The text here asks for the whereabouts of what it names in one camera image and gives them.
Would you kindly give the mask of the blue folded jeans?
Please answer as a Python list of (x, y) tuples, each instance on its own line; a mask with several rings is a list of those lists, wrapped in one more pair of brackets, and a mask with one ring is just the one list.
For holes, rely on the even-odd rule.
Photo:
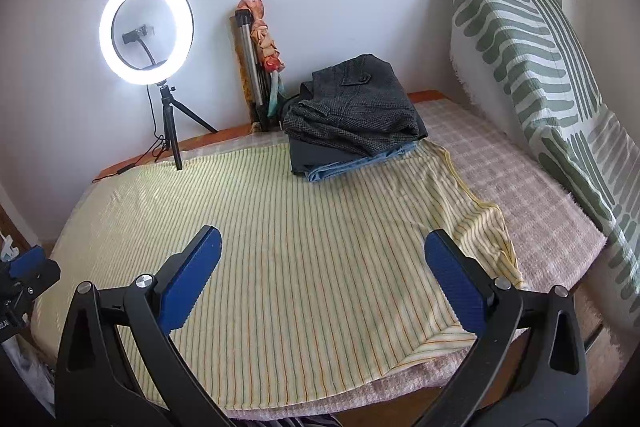
[(349, 161), (337, 161), (332, 164), (326, 164), (319, 167), (314, 167), (305, 174), (305, 178), (310, 183), (316, 183), (327, 179), (341, 176), (346, 172), (351, 172), (363, 167), (379, 164), (380, 162), (393, 159), (396, 157), (404, 156), (416, 149), (418, 143), (410, 142), (393, 150), (386, 150), (386, 152), (379, 153), (372, 157), (361, 157), (358, 159), (352, 159)]

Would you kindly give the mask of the pink checked mattress cover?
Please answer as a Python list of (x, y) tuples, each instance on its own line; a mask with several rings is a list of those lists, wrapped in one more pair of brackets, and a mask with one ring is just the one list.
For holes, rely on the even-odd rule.
[[(530, 289), (574, 289), (597, 259), (605, 238), (564, 188), (499, 129), (442, 98), (416, 103), (428, 137), (446, 148), (454, 167), (481, 199), (502, 210), (518, 266)], [(459, 350), (322, 400), (234, 411), (236, 418), (268, 421), (336, 413), (445, 386), (465, 356)]]

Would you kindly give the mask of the green patterned white pillow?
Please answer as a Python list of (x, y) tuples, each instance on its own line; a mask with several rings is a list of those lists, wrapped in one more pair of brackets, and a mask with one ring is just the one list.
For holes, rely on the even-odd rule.
[(639, 147), (606, 106), (556, 0), (452, 0), (451, 63), (469, 98), (605, 236), (590, 271), (603, 315), (639, 334)]

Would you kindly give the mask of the orange wooden bed frame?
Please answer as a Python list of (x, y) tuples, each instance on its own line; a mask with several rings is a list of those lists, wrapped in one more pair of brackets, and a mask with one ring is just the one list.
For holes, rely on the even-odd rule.
[(354, 392), (469, 347), (427, 268), (446, 231), (518, 287), (573, 283), (602, 233), (497, 130), (447, 102), (401, 142), (366, 108), (352, 124), (332, 100), (295, 101), (285, 140), (147, 165), (97, 183), (82, 207), (87, 262), (103, 283), (154, 268), (203, 225), (224, 249), (175, 335), (204, 389), (232, 413)]

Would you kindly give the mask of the silver folded tripod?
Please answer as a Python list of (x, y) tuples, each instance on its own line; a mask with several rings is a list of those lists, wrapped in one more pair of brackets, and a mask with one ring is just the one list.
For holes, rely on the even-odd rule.
[(270, 130), (270, 120), (267, 116), (267, 104), (264, 101), (265, 90), (262, 85), (262, 74), (258, 72), (254, 44), (250, 38), (253, 15), (248, 9), (236, 9), (234, 21), (240, 44), (241, 74), (245, 100), (250, 109), (250, 119), (258, 131), (267, 132)]

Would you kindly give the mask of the black mini tripod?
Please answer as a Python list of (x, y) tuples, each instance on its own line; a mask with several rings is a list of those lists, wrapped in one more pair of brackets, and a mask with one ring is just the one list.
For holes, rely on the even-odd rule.
[(178, 171), (183, 169), (183, 161), (181, 156), (180, 145), (178, 141), (177, 125), (175, 120), (175, 110), (183, 113), (186, 117), (190, 118), (195, 124), (198, 124), (202, 128), (206, 129), (210, 133), (217, 133), (218, 130), (209, 124), (205, 119), (194, 113), (192, 109), (183, 103), (177, 101), (172, 94), (175, 91), (174, 87), (170, 87), (167, 81), (157, 83), (156, 87), (160, 90), (160, 103), (162, 103), (162, 115), (163, 115), (163, 137), (164, 143), (162, 151), (169, 150), (174, 165)]

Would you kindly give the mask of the black phone holder clamp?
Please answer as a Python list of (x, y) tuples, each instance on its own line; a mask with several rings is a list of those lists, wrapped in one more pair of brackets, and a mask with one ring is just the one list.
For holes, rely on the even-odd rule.
[(166, 58), (156, 58), (146, 42), (154, 35), (155, 28), (149, 24), (124, 32), (120, 42), (128, 52), (122, 56), (122, 60), (135, 70), (149, 70), (164, 65), (167, 62)]

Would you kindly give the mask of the dark folded garment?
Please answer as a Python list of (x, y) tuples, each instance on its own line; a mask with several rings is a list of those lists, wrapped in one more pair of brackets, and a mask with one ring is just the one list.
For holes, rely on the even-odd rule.
[(284, 106), (283, 129), (296, 176), (332, 162), (372, 157), (427, 136), (422, 118), (401, 90), (299, 95)]

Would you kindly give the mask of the yellow striped bed sheet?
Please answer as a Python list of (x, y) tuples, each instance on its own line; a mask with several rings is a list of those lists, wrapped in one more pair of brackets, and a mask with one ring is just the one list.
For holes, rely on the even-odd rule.
[(36, 302), (32, 335), (55, 357), (77, 285), (125, 286), (160, 269), (205, 225), (222, 256), (172, 339), (229, 412), (339, 395), (469, 347), (424, 259), (446, 231), (492, 277), (524, 280), (492, 202), (449, 153), (404, 156), (310, 183), (284, 144), (146, 165), (90, 188), (52, 257), (61, 277)]

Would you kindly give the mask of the grey houndstooth pants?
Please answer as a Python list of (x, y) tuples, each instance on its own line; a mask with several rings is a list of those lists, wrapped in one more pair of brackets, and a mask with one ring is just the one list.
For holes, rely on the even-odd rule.
[(372, 54), (317, 70), (283, 114), (299, 141), (373, 157), (427, 136), (392, 65)]

